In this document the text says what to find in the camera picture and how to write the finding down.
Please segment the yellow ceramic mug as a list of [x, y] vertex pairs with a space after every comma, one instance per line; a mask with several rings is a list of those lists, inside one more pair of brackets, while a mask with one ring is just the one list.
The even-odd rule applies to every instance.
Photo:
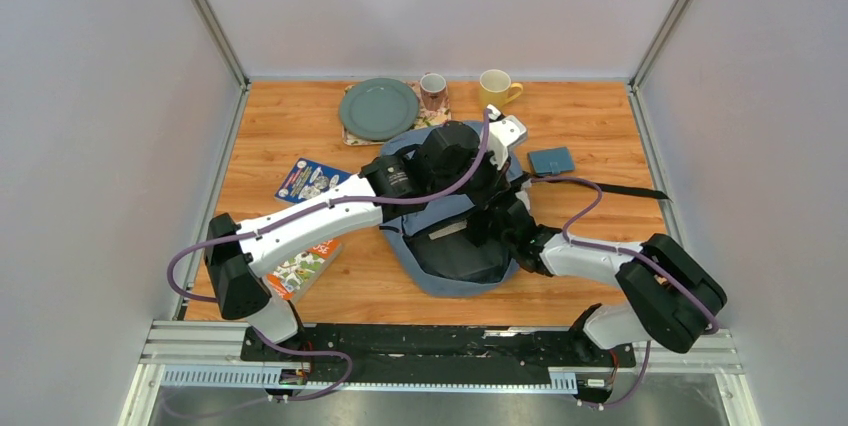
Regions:
[[503, 70], [489, 69], [479, 77], [479, 102], [483, 107], [502, 109], [524, 92], [524, 85], [514, 82]]

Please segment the pink patterned mug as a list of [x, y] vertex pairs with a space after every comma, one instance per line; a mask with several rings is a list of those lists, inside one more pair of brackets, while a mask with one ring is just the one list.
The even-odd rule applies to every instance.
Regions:
[[428, 111], [437, 111], [448, 104], [447, 80], [440, 74], [428, 72], [419, 80], [421, 101]]

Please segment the blue fabric backpack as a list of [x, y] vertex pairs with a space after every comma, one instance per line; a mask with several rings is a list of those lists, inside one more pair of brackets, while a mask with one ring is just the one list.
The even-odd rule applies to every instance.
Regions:
[[[379, 156], [419, 146], [439, 126], [404, 132], [389, 140]], [[603, 192], [669, 200], [665, 192], [596, 183]], [[475, 246], [469, 239], [468, 219], [473, 205], [467, 196], [447, 196], [423, 211], [386, 221], [379, 226], [410, 278], [436, 297], [470, 297], [496, 288], [521, 269], [507, 249], [490, 241]]]

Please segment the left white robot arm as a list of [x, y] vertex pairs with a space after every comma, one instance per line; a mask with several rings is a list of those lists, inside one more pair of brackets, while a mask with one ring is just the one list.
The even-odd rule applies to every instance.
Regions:
[[422, 211], [445, 196], [487, 204], [507, 189], [511, 152], [527, 136], [516, 117], [489, 106], [479, 130], [458, 121], [434, 127], [421, 143], [376, 157], [312, 199], [242, 222], [227, 213], [214, 217], [204, 261], [220, 316], [247, 321], [277, 358], [296, 359], [306, 336], [294, 307], [265, 284], [268, 274], [313, 246]]

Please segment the dark blue paperback book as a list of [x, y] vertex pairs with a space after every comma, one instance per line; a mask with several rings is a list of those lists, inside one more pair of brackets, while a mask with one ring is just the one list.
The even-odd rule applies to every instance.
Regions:
[[347, 171], [299, 158], [277, 188], [274, 198], [298, 204], [338, 186], [350, 177]]

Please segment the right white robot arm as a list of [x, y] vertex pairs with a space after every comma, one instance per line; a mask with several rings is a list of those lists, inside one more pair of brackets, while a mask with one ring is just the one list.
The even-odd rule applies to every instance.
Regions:
[[616, 305], [592, 306], [575, 322], [570, 350], [593, 365], [617, 346], [653, 340], [685, 354], [715, 333], [728, 297], [719, 283], [672, 237], [611, 242], [572, 235], [536, 222], [516, 193], [508, 193], [468, 222], [476, 242], [506, 248], [523, 269], [548, 277], [582, 277], [618, 288]]

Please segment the orange treehouse book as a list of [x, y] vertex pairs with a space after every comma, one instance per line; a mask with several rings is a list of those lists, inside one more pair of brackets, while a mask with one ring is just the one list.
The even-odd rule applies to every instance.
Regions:
[[280, 264], [265, 284], [284, 300], [298, 302], [342, 251], [337, 239], [317, 244]]

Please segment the aluminium frame rail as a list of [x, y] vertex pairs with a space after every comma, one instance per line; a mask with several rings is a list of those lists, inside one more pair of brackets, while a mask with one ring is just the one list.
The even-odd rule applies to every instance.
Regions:
[[164, 387], [339, 392], [550, 394], [668, 411], [694, 397], [681, 377], [705, 384], [702, 399], [730, 425], [760, 417], [733, 338], [720, 332], [687, 354], [637, 342], [581, 352], [565, 327], [310, 324], [317, 358], [264, 346], [236, 322], [157, 321], [149, 331], [119, 421], [145, 425]]

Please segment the green ceramic plate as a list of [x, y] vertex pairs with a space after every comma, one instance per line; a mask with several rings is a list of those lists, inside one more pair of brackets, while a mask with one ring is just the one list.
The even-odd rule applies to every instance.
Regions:
[[353, 135], [386, 141], [407, 130], [419, 114], [419, 100], [406, 83], [373, 78], [353, 85], [339, 105], [339, 119]]

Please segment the teal wallet notebook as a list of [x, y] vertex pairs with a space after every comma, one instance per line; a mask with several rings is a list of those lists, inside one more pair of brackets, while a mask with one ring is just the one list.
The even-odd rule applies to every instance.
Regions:
[[530, 151], [527, 153], [527, 159], [536, 176], [556, 176], [571, 173], [576, 169], [574, 159], [567, 147]]

